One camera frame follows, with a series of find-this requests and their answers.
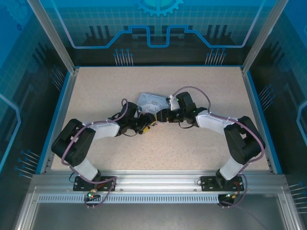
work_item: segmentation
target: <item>glass panel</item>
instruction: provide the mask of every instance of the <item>glass panel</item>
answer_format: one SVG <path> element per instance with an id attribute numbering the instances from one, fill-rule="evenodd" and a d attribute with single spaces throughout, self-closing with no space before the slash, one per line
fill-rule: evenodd
<path id="1" fill-rule="evenodd" d="M 275 0 L 42 0 L 75 65 L 241 65 Z"/>
<path id="2" fill-rule="evenodd" d="M 260 100 L 267 101 L 265 119 L 290 185 L 307 183 L 306 8 L 305 1 L 288 2 L 250 69 Z"/>
<path id="3" fill-rule="evenodd" d="M 0 223 L 12 229 L 67 71 L 26 1 L 1 1 L 0 15 Z"/>

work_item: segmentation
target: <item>beige tabletop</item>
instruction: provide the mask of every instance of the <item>beige tabletop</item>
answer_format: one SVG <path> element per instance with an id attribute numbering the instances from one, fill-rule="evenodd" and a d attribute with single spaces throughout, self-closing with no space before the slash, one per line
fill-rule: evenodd
<path id="1" fill-rule="evenodd" d="M 107 119 L 121 110 L 122 98 L 136 103 L 142 92 L 169 96 L 187 85 L 208 94 L 212 112 L 254 121 L 239 67 L 81 67 L 64 125 Z M 200 92 L 187 91 L 197 107 L 208 106 Z M 87 157 L 100 170 L 217 170 L 230 154 L 224 135 L 159 123 L 143 135 L 96 140 Z M 265 158 L 248 167 L 268 168 Z M 68 170 L 57 156 L 51 169 Z"/>

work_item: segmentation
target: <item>yellow connector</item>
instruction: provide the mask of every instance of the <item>yellow connector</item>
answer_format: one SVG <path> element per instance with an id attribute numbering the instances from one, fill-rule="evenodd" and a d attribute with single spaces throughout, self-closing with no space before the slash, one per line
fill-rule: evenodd
<path id="1" fill-rule="evenodd" d="M 145 129 L 143 129 L 143 133 L 146 133 L 149 130 L 149 127 L 147 126 Z"/>

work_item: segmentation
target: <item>black mounting plate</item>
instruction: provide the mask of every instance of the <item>black mounting plate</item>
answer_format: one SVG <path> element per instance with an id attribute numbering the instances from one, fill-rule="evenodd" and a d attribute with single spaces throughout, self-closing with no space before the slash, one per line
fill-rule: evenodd
<path id="1" fill-rule="evenodd" d="M 101 176 L 101 180 L 107 180 L 112 178 L 113 176 Z M 101 186 L 100 188 L 98 188 L 98 191 L 100 192 L 108 192 L 110 187 L 112 186 L 113 181 L 109 181 L 107 183 L 105 183 L 103 186 Z M 73 185 L 73 191 L 78 191 L 78 192 L 89 192 L 91 189 L 94 189 L 94 184 L 88 183 L 85 180 L 83 180 L 81 177 L 76 176 L 75 177 L 75 181 L 74 181 L 74 185 Z M 116 184 L 113 186 L 112 188 L 112 192 L 115 191 L 115 186 Z"/>
<path id="2" fill-rule="evenodd" d="M 218 183 L 216 182 L 215 176 L 202 176 L 200 179 L 201 190 L 203 192 L 236 192 L 238 191 L 238 187 L 234 184 L 234 182 L 241 183 L 240 192 L 244 191 L 244 185 L 242 181 L 242 177 L 236 176 L 232 180 L 228 181 L 223 188 L 220 188 Z"/>

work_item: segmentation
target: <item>wire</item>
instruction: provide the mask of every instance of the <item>wire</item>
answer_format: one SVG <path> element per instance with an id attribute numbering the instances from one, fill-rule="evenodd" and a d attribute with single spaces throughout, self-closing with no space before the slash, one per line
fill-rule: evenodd
<path id="1" fill-rule="evenodd" d="M 110 193 L 111 193 L 111 191 L 112 191 L 112 189 L 113 189 L 113 187 L 114 187 L 115 184 L 116 184 L 116 179 L 115 179 L 114 182 L 112 183 L 112 185 L 111 185 L 111 187 L 110 187 L 108 193 L 106 194 L 106 196 L 103 198 L 103 200 L 102 200 L 99 204 L 90 206 L 90 205 L 86 202 L 86 200 L 84 200 L 84 204 L 87 206 L 87 208 L 95 208 L 95 207 L 98 207 L 98 206 L 102 205 L 102 204 L 106 201 L 106 199 L 108 198 L 108 196 L 110 195 Z"/>
<path id="2" fill-rule="evenodd" d="M 264 146 L 263 146 L 261 140 L 260 140 L 260 139 L 256 136 L 256 134 L 255 134 L 253 131 L 251 131 L 248 127 L 246 127 L 244 124 L 242 124 L 241 122 L 238 122 L 238 121 L 235 120 L 235 119 L 232 119 L 232 118 L 229 118 L 229 117 L 227 118 L 227 117 L 220 116 L 220 115 L 216 115 L 216 114 L 213 114 L 213 113 L 210 113 L 210 114 L 211 114 L 211 116 L 216 117 L 216 118 L 218 118 L 218 119 L 222 119 L 222 120 L 226 120 L 226 121 L 231 121 L 231 122 L 234 122 L 234 123 L 238 124 L 239 126 L 241 126 L 242 128 L 244 128 L 248 133 L 250 133 L 250 134 L 252 135 L 252 137 L 253 137 L 253 138 L 258 142 L 258 144 L 260 145 L 260 148 L 261 148 L 261 154 L 260 154 L 260 156 L 257 157 L 257 158 L 255 158 L 255 159 L 249 160 L 249 161 L 242 167 L 242 169 L 240 169 L 240 171 L 239 171 L 238 173 L 243 172 L 243 171 L 246 169 L 246 167 L 248 167 L 248 165 L 249 165 L 250 163 L 255 162 L 255 161 L 258 161 L 258 160 L 260 160 L 260 159 L 264 156 Z"/>
<path id="3" fill-rule="evenodd" d="M 174 94 L 173 94 L 173 96 L 175 97 L 177 94 L 178 94 L 178 92 L 180 92 L 181 90 L 183 90 L 183 89 L 186 89 L 186 88 L 191 88 L 191 89 L 195 89 L 195 90 L 198 90 L 199 92 L 201 92 L 206 98 L 207 98 L 207 100 L 208 100 L 208 112 L 210 112 L 210 108 L 211 108 L 211 101 L 210 101 L 210 98 L 208 97 L 208 95 L 204 92 L 204 91 L 202 91 L 201 89 L 199 89 L 199 88 L 197 88 L 197 87 L 195 87 L 195 86 L 184 86 L 184 87 L 182 87 L 182 88 L 180 88 L 179 90 L 177 90 Z"/>
<path id="4" fill-rule="evenodd" d="M 73 172 L 70 176 L 69 176 L 69 182 L 72 182 L 72 183 L 74 183 L 74 181 L 71 181 L 71 177 L 72 177 L 72 175 L 74 175 L 75 173 Z"/>
<path id="5" fill-rule="evenodd" d="M 235 186 L 238 188 L 238 195 L 240 194 L 240 184 L 238 182 L 234 182 Z"/>
<path id="6" fill-rule="evenodd" d="M 260 159 L 264 156 L 264 146 L 263 146 L 262 142 L 260 141 L 260 139 L 256 136 L 256 134 L 253 133 L 253 131 L 251 131 L 248 127 L 246 127 L 246 126 L 245 126 L 244 124 L 242 124 L 241 122 L 238 122 L 238 121 L 236 121 L 236 120 L 234 120 L 234 119 L 232 119 L 232 118 L 229 118 L 229 117 L 224 117 L 224 116 L 215 115 L 215 114 L 211 113 L 211 112 L 210 112 L 210 108 L 211 108 L 211 101 L 210 101 L 210 98 L 209 98 L 208 95 L 207 95 L 204 91 L 202 91 L 201 89 L 199 89 L 199 88 L 197 88 L 197 87 L 195 87 L 195 86 L 184 86 L 184 87 L 180 88 L 179 90 L 177 90 L 177 91 L 173 94 L 173 96 L 176 96 L 177 93 L 178 93 L 179 91 L 181 91 L 181 90 L 183 90 L 183 89 L 186 89 L 186 88 L 196 89 L 196 90 L 200 91 L 200 92 L 207 98 L 208 104 L 209 104 L 209 105 L 208 105 L 208 112 L 209 112 L 213 117 L 216 117 L 216 118 L 219 118 L 219 119 L 222 119 L 222 120 L 225 120 L 225 121 L 231 121 L 231 122 L 234 122 L 234 123 L 240 125 L 240 126 L 241 126 L 243 129 L 245 129 L 249 134 L 251 134 L 252 137 L 253 137 L 253 138 L 258 142 L 258 144 L 260 145 L 260 148 L 261 148 L 261 155 L 260 155 L 259 157 L 255 158 L 255 159 L 249 160 L 249 161 L 247 162 L 247 164 L 245 164 L 245 165 L 242 167 L 242 169 L 241 169 L 238 173 L 243 172 L 243 171 L 246 169 L 246 167 L 248 167 L 248 165 L 249 165 L 250 163 L 255 162 L 255 161 L 258 161 L 258 160 L 260 160 Z"/>
<path id="7" fill-rule="evenodd" d="M 240 174 L 240 175 L 244 177 L 244 180 L 245 180 L 245 190 L 244 190 L 244 193 L 243 193 L 241 199 L 238 202 L 236 202 L 235 204 L 232 204 L 231 207 L 235 207 L 238 204 L 240 204 L 242 202 L 242 200 L 244 199 L 244 197 L 246 196 L 246 193 L 248 192 L 248 179 L 246 178 L 246 176 L 244 174 Z"/>
<path id="8" fill-rule="evenodd" d="M 122 99 L 122 100 L 121 100 L 121 105 L 124 106 L 124 104 L 123 104 L 124 101 L 126 101 L 126 108 L 125 108 L 124 113 L 123 113 L 121 116 L 119 116 L 118 118 L 112 120 L 112 122 L 115 122 L 115 121 L 120 120 L 120 119 L 126 114 L 126 112 L 128 111 L 128 100 L 127 100 L 127 99 L 125 99 L 125 98 Z M 71 140 L 71 142 L 69 143 L 69 145 L 68 145 L 67 148 L 65 149 L 65 151 L 64 151 L 64 153 L 63 153 L 63 156 L 62 156 L 62 159 L 61 159 L 62 164 L 68 165 L 68 166 L 69 166 L 69 164 L 66 163 L 64 159 L 65 159 L 65 157 L 66 157 L 68 151 L 70 150 L 71 146 L 74 144 L 75 140 L 78 138 L 78 136 L 79 136 L 86 128 L 88 128 L 88 127 L 90 127 L 90 126 L 92 126 L 92 125 L 103 124 L 103 123 L 106 123 L 106 121 L 94 121 L 94 122 L 92 122 L 92 123 L 89 123 L 89 124 L 83 126 L 83 127 L 76 133 L 76 135 L 73 137 L 73 139 Z"/>
<path id="9" fill-rule="evenodd" d="M 188 126 L 188 127 L 181 127 L 180 123 L 181 123 L 181 122 L 178 122 L 178 125 L 179 125 L 180 128 L 183 128 L 183 129 L 188 129 L 188 128 L 192 128 L 192 127 L 193 127 L 193 125 Z"/>
<path id="10" fill-rule="evenodd" d="M 125 99 L 125 98 L 122 99 L 122 100 L 121 100 L 121 106 L 124 106 L 124 102 L 126 102 L 126 104 L 125 104 L 125 105 L 126 105 L 126 108 L 125 108 L 124 113 L 123 113 L 121 116 L 119 116 L 118 118 L 112 120 L 112 122 L 118 121 L 118 120 L 120 120 L 121 118 L 123 118 L 123 116 L 124 116 L 124 115 L 126 114 L 126 112 L 128 111 L 128 100 Z M 82 175 L 80 175 L 71 165 L 69 165 L 68 163 L 66 163 L 64 159 L 65 159 L 65 157 L 66 157 L 68 151 L 70 150 L 71 146 L 74 144 L 75 140 L 78 138 L 78 136 L 79 136 L 86 128 L 88 128 L 88 127 L 90 127 L 90 126 L 92 126 L 92 125 L 103 124 L 103 123 L 107 123 L 107 121 L 95 121 L 95 122 L 92 122 L 92 123 L 89 123 L 89 124 L 83 126 L 83 127 L 76 133 L 76 135 L 72 138 L 72 140 L 70 141 L 69 145 L 68 145 L 67 148 L 65 149 L 65 151 L 64 151 L 64 153 L 63 153 L 63 155 L 62 155 L 62 158 L 61 158 L 62 164 L 68 165 L 68 166 L 70 167 L 70 169 L 71 169 L 74 173 L 76 173 L 77 175 L 79 175 L 83 180 L 85 180 L 85 181 L 88 182 L 88 183 L 91 183 L 91 184 L 105 184 L 105 183 L 107 183 L 107 182 L 109 182 L 109 181 L 114 181 L 114 182 L 112 183 L 112 186 L 111 186 L 109 192 L 107 193 L 106 197 L 102 200 L 101 203 L 99 203 L 99 204 L 96 205 L 96 206 L 101 205 L 101 204 L 107 199 L 107 197 L 109 196 L 109 194 L 110 194 L 112 188 L 113 188 L 114 185 L 116 184 L 117 177 L 114 176 L 114 177 L 112 177 L 112 178 L 110 178 L 110 179 L 107 179 L 107 180 L 104 180 L 104 181 L 99 181 L 99 182 L 94 182 L 94 181 L 87 180 L 85 177 L 83 177 Z"/>
<path id="11" fill-rule="evenodd" d="M 127 137 L 134 137 L 134 136 L 136 136 L 138 133 L 135 133 L 134 135 L 128 135 L 128 134 L 125 134 L 125 133 L 123 133 L 123 135 L 125 135 L 125 136 L 127 136 Z"/>
<path id="12" fill-rule="evenodd" d="M 229 205 L 229 207 L 233 207 L 233 205 L 231 205 L 231 203 L 228 203 L 226 201 L 223 201 L 222 203 Z M 254 214 L 252 214 L 250 211 L 248 211 L 245 208 L 242 208 L 240 206 L 236 206 L 236 208 L 241 209 L 244 212 L 247 212 L 248 214 L 250 214 L 251 217 L 253 217 L 264 229 L 269 230 L 269 228 L 267 228 Z"/>

